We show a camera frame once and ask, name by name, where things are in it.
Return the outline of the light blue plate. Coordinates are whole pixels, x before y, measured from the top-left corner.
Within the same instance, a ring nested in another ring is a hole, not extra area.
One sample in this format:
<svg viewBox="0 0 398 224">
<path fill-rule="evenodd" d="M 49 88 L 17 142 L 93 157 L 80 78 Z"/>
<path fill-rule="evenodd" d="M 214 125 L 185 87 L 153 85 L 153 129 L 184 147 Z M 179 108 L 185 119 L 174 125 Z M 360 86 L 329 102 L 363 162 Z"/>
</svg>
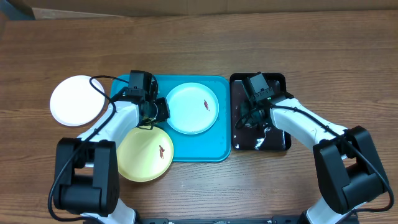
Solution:
<svg viewBox="0 0 398 224">
<path fill-rule="evenodd" d="M 169 126 L 182 134 L 200 134 L 210 129 L 218 117 L 219 101 L 214 92 L 200 83 L 183 83 L 166 97 Z"/>
</svg>

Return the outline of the yellow plate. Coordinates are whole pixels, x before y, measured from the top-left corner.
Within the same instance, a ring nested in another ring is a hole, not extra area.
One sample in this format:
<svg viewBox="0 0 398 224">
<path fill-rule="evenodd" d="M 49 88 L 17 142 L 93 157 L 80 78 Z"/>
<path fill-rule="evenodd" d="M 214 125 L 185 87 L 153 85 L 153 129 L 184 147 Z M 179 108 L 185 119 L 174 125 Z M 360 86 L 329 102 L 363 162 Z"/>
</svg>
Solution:
<svg viewBox="0 0 398 224">
<path fill-rule="evenodd" d="M 160 177 L 170 167 L 174 144 L 158 127 L 134 128 L 117 149 L 118 171 L 134 182 L 148 182 Z"/>
</svg>

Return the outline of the pink plate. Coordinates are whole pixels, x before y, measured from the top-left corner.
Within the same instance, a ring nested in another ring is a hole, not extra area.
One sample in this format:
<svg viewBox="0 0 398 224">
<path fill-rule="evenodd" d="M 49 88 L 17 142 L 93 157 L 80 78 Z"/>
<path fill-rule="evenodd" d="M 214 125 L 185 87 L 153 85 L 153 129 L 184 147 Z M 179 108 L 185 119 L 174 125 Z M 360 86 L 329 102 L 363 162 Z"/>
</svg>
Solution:
<svg viewBox="0 0 398 224">
<path fill-rule="evenodd" d="M 53 118 L 65 126 L 81 126 L 95 119 L 105 103 L 104 88 L 97 80 L 76 75 L 62 81 L 50 97 Z"/>
</svg>

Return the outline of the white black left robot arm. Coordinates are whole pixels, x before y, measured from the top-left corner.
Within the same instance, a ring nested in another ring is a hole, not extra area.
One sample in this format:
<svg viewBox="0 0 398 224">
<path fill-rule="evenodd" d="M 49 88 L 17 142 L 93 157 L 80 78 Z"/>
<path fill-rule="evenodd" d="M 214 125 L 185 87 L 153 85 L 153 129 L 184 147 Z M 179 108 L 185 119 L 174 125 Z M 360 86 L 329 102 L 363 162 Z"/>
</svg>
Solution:
<svg viewBox="0 0 398 224">
<path fill-rule="evenodd" d="M 137 223 L 134 209 L 119 198 L 117 148 L 127 133 L 170 117 L 164 97 L 153 90 L 124 87 L 109 99 L 100 120 L 77 138 L 62 138 L 56 148 L 55 175 L 48 210 L 57 221 Z M 74 216 L 61 218 L 55 209 Z"/>
</svg>

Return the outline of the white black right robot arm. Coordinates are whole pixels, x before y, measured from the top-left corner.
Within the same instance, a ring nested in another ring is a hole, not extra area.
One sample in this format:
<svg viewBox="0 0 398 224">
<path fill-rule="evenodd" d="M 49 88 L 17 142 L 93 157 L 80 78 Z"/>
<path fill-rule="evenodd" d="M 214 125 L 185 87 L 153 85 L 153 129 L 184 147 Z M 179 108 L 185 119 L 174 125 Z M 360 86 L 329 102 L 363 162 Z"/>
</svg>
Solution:
<svg viewBox="0 0 398 224">
<path fill-rule="evenodd" d="M 386 172 L 363 127 L 348 129 L 331 123 L 287 92 L 252 97 L 235 128 L 261 122 L 285 131 L 313 152 L 322 196 L 294 223 L 356 223 L 358 213 L 386 212 L 394 206 Z"/>
</svg>

